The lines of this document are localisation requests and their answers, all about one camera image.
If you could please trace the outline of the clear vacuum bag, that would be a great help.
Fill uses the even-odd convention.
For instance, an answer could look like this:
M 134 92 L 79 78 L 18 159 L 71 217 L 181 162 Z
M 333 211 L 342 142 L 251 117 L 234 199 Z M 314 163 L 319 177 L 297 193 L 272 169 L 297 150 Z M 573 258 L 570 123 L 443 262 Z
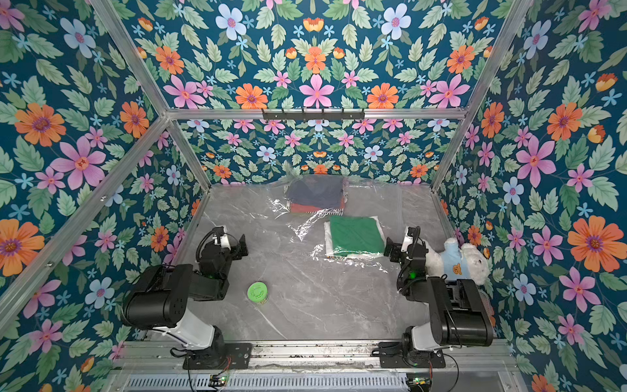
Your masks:
M 390 237 L 401 243 L 407 227 L 421 227 L 421 238 L 442 238 L 431 193 L 424 186 L 399 186 L 375 181 L 347 181 L 346 208 L 342 215 L 290 212 L 287 199 L 273 209 L 294 236 L 311 246 L 319 261 L 381 268 Z

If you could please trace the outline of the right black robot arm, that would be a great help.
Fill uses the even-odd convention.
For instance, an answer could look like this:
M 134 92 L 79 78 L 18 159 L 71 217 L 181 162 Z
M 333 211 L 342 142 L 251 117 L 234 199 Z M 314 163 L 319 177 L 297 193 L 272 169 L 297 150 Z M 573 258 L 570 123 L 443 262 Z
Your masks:
M 406 228 L 401 243 L 387 238 L 384 255 L 400 265 L 398 293 L 429 310 L 426 322 L 403 334 L 403 354 L 491 345 L 494 328 L 479 292 L 488 280 L 488 260 L 475 245 L 448 238 L 438 252 L 416 226 Z

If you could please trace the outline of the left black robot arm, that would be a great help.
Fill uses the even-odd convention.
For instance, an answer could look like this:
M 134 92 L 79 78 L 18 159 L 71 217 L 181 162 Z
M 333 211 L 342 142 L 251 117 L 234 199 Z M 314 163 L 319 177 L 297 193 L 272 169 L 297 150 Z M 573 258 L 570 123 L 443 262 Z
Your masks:
M 234 261 L 248 255 L 246 236 L 236 238 L 223 226 L 204 235 L 195 263 L 146 269 L 122 307 L 122 322 L 142 331 L 162 333 L 180 344 L 180 351 L 222 359 L 226 356 L 220 328 L 193 314 L 188 302 L 219 302 L 230 287 Z

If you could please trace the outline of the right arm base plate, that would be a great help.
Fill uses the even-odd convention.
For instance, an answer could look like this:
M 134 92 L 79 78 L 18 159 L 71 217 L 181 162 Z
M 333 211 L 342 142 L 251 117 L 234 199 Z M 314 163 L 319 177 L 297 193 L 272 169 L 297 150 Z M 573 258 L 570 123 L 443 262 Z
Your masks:
M 401 341 L 382 341 L 371 351 L 382 368 L 441 369 L 446 360 L 441 351 L 416 351 L 411 344 Z

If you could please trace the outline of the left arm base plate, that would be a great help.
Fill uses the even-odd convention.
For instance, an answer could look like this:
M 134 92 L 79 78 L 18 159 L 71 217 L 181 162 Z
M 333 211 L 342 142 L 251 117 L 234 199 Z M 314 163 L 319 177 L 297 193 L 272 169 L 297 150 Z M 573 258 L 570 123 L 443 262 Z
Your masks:
M 190 351 L 184 359 L 184 370 L 242 370 L 251 360 L 251 343 L 217 343 L 200 350 Z

